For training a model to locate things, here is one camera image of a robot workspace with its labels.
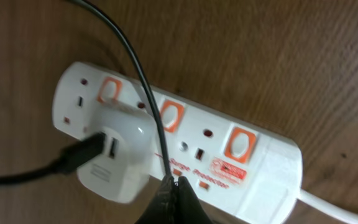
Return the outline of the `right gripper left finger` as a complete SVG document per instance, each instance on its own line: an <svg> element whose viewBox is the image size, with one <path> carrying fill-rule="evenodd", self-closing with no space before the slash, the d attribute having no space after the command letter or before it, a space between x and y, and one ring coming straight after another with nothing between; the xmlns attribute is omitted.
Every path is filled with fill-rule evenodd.
<svg viewBox="0 0 358 224"><path fill-rule="evenodd" d="M172 224L175 222L175 204L174 178L166 175L154 198L135 224Z"/></svg>

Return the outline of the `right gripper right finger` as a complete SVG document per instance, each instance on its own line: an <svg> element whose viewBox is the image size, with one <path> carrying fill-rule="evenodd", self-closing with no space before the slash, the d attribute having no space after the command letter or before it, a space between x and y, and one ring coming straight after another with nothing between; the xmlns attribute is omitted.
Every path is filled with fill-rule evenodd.
<svg viewBox="0 0 358 224"><path fill-rule="evenodd" d="M177 187L176 223L213 224L203 210L188 179L184 176L179 177Z"/></svg>

